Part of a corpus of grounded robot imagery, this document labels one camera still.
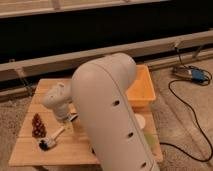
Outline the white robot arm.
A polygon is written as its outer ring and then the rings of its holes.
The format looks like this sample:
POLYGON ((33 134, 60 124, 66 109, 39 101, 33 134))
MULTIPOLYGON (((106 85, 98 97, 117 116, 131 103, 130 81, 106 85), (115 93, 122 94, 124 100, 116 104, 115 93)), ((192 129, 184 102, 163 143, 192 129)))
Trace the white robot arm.
POLYGON ((115 53, 80 65, 43 97, 61 122, 75 107, 103 171, 160 171, 126 95, 135 79, 132 57, 115 53))

